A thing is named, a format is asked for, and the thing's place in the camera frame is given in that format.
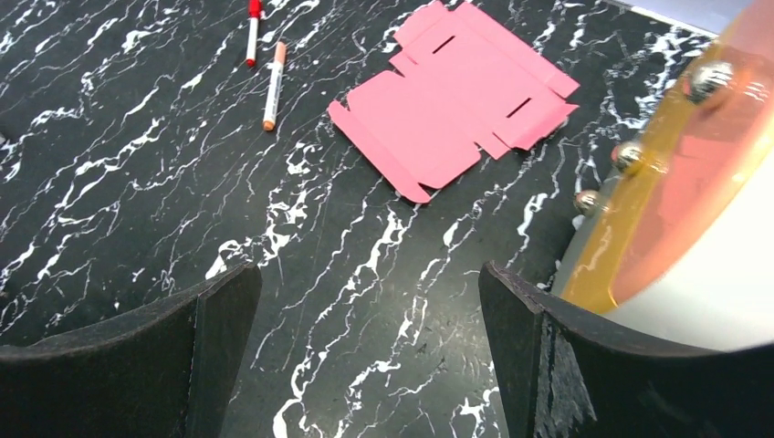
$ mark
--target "marble surface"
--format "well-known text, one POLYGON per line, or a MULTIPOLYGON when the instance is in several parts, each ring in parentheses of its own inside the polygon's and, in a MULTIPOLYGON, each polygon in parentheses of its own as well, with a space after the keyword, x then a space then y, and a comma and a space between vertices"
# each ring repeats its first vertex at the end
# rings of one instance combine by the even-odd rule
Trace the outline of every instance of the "marble surface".
POLYGON ((707 40, 603 2, 477 3, 581 83, 581 109, 419 208, 325 108, 388 67, 391 33, 424 3, 265 2, 260 64, 289 47, 271 134, 244 1, 0 4, 0 342, 255 260, 265 286, 224 436, 507 436, 478 269, 549 285, 573 194, 707 40))

